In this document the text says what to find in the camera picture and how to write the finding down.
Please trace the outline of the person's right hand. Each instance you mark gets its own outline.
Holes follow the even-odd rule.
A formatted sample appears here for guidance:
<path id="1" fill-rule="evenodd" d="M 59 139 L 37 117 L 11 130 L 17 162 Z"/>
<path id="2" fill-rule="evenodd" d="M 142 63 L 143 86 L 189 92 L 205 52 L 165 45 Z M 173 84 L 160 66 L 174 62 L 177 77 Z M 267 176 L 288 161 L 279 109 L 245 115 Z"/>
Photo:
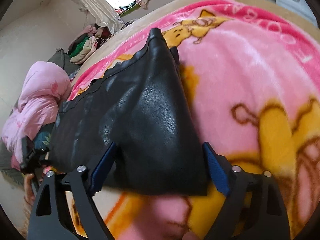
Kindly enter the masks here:
<path id="1" fill-rule="evenodd" d="M 182 236 L 182 240 L 200 240 L 200 238 L 192 231 L 188 231 Z"/>

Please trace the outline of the person's left hand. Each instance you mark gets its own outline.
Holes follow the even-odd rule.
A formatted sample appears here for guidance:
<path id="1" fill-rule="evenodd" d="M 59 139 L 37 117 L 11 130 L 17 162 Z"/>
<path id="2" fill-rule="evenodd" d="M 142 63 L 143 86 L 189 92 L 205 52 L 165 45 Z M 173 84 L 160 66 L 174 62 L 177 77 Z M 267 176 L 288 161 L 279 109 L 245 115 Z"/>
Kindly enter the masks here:
<path id="1" fill-rule="evenodd" d="M 35 174 L 28 173 L 24 176 L 24 200 L 30 206 L 33 206 L 35 202 L 35 194 L 32 189 L 32 180 L 35 177 Z"/>

